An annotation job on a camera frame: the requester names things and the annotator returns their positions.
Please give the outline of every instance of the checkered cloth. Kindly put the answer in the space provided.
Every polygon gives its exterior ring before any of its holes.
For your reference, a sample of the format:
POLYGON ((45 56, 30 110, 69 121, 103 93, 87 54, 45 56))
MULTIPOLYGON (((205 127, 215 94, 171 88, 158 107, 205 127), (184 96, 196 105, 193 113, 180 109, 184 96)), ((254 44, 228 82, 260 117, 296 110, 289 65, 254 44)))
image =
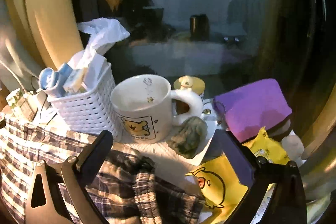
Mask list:
MULTIPOLYGON (((78 155, 95 136, 42 128, 0 113, 6 126, 0 130, 0 197, 18 223, 25 222, 31 175, 38 160, 49 164, 78 155)), ((109 223, 197 223, 204 199, 154 174, 153 162, 137 151, 115 143, 94 182, 86 190, 109 223)), ((74 223, 81 223, 65 186, 60 184, 74 223)))

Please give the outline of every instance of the figurine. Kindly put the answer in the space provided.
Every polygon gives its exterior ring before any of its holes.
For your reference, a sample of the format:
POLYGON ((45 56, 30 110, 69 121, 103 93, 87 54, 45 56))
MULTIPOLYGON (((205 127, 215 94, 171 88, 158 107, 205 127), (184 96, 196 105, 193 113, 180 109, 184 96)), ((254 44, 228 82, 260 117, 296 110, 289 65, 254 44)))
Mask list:
POLYGON ((167 141, 167 144, 176 154, 192 159, 196 156, 197 148, 204 141, 207 132, 207 124, 201 118, 193 116, 182 123, 177 135, 167 141))
POLYGON ((178 81, 181 83, 181 90, 193 90, 194 81, 191 76, 182 76, 178 79, 178 81))

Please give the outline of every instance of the yellow package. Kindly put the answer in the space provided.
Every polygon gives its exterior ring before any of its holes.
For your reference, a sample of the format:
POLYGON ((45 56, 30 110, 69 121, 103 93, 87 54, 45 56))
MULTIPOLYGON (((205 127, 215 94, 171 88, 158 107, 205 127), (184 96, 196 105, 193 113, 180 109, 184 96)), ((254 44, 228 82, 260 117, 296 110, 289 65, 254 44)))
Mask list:
MULTIPOLYGON (((286 164, 289 161, 281 144, 270 139, 265 128, 259 130, 254 140, 243 145, 248 147, 255 156, 263 156, 269 162, 286 164)), ((215 224, 226 220, 248 189, 239 183, 225 155, 202 164, 186 176, 198 178, 199 187, 205 197, 205 205, 213 212, 212 216, 202 224, 215 224)))

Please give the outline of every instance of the woven plastic basket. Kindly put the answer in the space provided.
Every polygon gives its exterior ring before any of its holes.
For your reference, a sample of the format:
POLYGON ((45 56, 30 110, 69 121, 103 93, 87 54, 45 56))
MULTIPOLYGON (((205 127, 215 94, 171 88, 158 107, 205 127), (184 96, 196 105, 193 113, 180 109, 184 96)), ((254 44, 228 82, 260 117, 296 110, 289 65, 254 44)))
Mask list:
POLYGON ((114 87, 111 64, 108 63, 97 86, 92 90, 62 98, 48 96, 48 101, 57 109, 71 130, 91 134, 109 130, 114 140, 120 141, 123 128, 110 102, 110 94, 114 87))

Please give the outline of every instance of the rock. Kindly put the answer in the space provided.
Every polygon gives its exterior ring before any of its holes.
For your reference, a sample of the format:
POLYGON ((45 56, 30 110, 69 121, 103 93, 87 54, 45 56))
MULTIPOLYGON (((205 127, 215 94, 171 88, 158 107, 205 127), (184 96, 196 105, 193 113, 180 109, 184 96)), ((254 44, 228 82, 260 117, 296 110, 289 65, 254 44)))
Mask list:
POLYGON ((167 141, 168 146, 178 155, 192 159, 199 144, 207 135, 208 126, 199 117, 190 117, 179 127, 178 133, 167 141))

